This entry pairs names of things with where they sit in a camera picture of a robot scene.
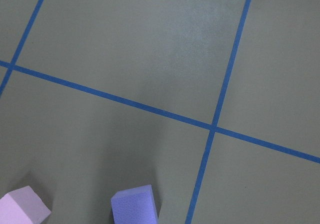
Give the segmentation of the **light pink foam block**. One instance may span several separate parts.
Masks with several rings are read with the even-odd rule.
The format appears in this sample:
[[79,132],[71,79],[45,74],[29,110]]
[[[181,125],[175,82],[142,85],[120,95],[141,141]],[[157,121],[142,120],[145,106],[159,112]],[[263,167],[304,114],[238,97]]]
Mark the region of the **light pink foam block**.
[[30,186],[6,193],[0,199],[2,224],[40,224],[51,211]]

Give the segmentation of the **purple foam block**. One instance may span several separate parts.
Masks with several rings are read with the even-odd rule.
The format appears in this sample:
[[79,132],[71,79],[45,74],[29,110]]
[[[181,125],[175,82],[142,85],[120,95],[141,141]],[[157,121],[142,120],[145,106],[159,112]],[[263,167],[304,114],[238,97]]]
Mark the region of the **purple foam block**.
[[116,224],[157,224],[152,186],[143,185],[116,192],[110,200]]

